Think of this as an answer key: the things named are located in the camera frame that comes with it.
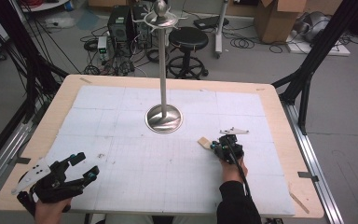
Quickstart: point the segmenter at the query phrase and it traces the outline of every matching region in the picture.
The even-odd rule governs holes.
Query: black stool
[[[208,36],[201,30],[193,27],[181,27],[174,29],[169,35],[170,43],[179,49],[185,55],[171,59],[167,64],[167,70],[170,70],[175,78],[188,78],[187,74],[200,80],[200,75],[208,76],[208,70],[205,69],[203,63],[195,57],[190,56],[192,50],[203,49],[208,45]]]

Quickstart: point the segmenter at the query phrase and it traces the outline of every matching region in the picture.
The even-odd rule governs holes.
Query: black sleeve
[[[245,196],[243,184],[228,181],[220,186],[222,202],[217,207],[218,224],[261,224],[252,197]]]

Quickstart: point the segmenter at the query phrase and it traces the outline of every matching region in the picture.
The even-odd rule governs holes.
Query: pole base
[[[167,115],[162,117],[161,105],[153,106],[145,116],[147,127],[155,133],[173,133],[183,122],[183,115],[173,105],[167,105]]]

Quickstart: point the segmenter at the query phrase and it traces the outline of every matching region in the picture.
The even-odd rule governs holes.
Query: person's arm
[[[62,210],[66,205],[71,204],[71,200],[72,198],[57,203],[42,203],[40,200],[37,201],[34,223],[59,224],[62,217]]]
[[[245,196],[243,180],[235,164],[220,161],[223,184],[220,186],[222,202],[217,207],[218,224],[261,224],[261,217],[251,197]],[[238,160],[245,175],[248,169],[243,159]]]

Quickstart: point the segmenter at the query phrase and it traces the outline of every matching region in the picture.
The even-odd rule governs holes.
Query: gray floor
[[[38,17],[57,15],[61,9],[39,13]],[[87,52],[83,49],[80,37],[90,35],[92,30],[106,25],[107,18],[102,12],[91,11],[86,7],[75,10],[69,15],[76,18],[76,26],[62,29],[51,36],[82,71],[87,65]],[[189,15],[180,25],[190,25],[196,19]],[[233,28],[251,24],[247,19],[230,18]],[[247,37],[254,37],[254,28],[235,31]],[[269,46],[256,44],[252,49],[237,49],[230,46],[224,38],[223,54],[220,59],[214,55],[214,35],[208,34],[210,43],[207,48],[197,51],[209,70],[204,80],[231,82],[272,83],[285,77],[301,65],[304,54],[289,53],[281,46],[282,53],[273,53]],[[47,40],[48,50],[53,61],[63,70],[73,74],[78,72],[68,63],[52,41]],[[358,45],[346,46],[350,57],[328,56],[321,64],[312,80],[310,103],[307,117],[307,131],[310,141],[323,168],[324,176],[337,202],[345,223],[358,223]],[[144,58],[136,65],[147,62]],[[148,63],[140,66],[148,77],[158,77],[158,65]],[[145,77],[140,70],[129,76]],[[21,80],[11,60],[0,61],[0,132],[24,100]],[[0,188],[6,180],[10,168],[0,178]],[[63,223],[82,223],[83,215],[65,215]],[[0,211],[0,223],[33,223],[25,213]],[[292,219],[284,223],[328,223],[321,219]]]

